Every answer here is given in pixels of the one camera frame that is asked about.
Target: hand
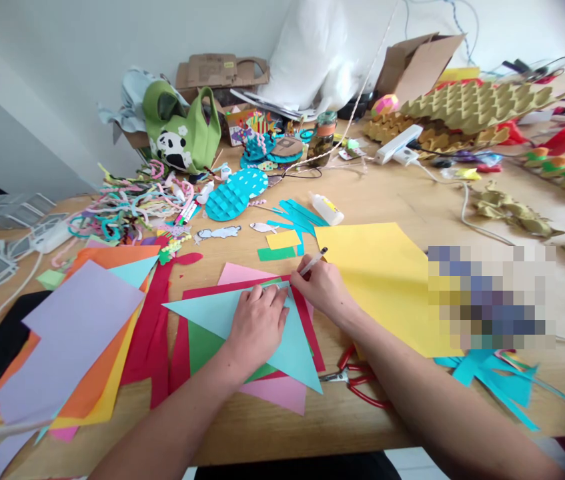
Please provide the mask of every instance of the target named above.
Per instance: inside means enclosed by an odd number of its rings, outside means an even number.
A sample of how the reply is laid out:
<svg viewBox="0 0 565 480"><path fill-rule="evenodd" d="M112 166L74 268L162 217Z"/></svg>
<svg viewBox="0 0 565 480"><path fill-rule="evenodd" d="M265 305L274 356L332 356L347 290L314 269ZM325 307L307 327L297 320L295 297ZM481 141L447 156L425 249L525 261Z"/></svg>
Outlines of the hand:
<svg viewBox="0 0 565 480"><path fill-rule="evenodd" d="M256 285L251 291L240 294L225 346L244 369L245 378L264 365L282 341L289 313L284 307L287 290L276 284L265 290Z"/></svg>
<svg viewBox="0 0 565 480"><path fill-rule="evenodd" d="M302 257L298 269L291 274L291 284L309 303L342 327L342 323L360 307L349 294L338 267L333 263L319 261L304 278L300 277L300 271L310 261L311 255Z"/></svg>

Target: pixelated blur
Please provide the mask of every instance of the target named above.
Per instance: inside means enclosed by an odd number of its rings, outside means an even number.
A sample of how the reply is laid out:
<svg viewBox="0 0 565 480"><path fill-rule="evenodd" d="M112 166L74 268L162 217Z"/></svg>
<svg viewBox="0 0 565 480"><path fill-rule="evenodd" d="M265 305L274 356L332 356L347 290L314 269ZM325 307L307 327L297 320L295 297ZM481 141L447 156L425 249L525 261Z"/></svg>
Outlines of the pixelated blur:
<svg viewBox="0 0 565 480"><path fill-rule="evenodd" d="M429 306L462 349L555 346L553 247L429 248Z"/></svg>

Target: green tote bag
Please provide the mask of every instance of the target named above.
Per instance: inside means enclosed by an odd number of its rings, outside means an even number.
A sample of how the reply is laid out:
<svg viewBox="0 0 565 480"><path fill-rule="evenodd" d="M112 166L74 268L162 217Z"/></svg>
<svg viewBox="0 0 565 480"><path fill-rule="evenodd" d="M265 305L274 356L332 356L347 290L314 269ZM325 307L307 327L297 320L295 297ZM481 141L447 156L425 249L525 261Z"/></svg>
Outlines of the green tote bag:
<svg viewBox="0 0 565 480"><path fill-rule="evenodd" d="M208 125L202 111L202 99L205 97L211 105ZM209 87L201 89L187 115L173 87L159 80L149 85L142 109L154 158L191 175L199 175L205 172L204 167L211 167L221 130L213 92Z"/></svg>

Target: scissors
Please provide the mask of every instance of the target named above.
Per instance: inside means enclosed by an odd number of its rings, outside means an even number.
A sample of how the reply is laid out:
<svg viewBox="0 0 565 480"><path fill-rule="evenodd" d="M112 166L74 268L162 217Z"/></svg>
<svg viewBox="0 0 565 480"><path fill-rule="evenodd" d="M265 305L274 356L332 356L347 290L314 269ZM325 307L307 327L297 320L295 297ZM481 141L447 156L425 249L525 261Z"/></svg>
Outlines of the scissors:
<svg viewBox="0 0 565 480"><path fill-rule="evenodd" d="M368 365L356 365L354 363L348 363L351 356L356 351L356 346L352 345L347 349L347 351L342 355L340 361L338 362L338 368L340 371L338 373L332 373L331 375L323 375L320 377L321 382L328 382L328 381L343 381L347 383L347 388L355 393L358 397L363 399L365 402L373 405L374 407L388 409L391 407L391 403L388 401L380 401L375 400L365 395L356 387L358 385L362 385L363 383L368 383L371 380L377 380L376 374L371 370L371 367ZM365 375L357 378L349 378L350 371L359 371L365 372Z"/></svg>

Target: white glue bottle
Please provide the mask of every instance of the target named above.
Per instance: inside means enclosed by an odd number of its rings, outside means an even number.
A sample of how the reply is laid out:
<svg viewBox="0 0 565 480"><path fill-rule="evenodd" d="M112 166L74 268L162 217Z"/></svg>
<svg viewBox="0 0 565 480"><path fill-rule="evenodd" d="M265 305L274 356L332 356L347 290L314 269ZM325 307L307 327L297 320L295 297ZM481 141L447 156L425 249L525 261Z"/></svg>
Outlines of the white glue bottle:
<svg viewBox="0 0 565 480"><path fill-rule="evenodd" d="M309 192L309 198L320 217L324 218L332 227L344 220L344 214L324 195Z"/></svg>

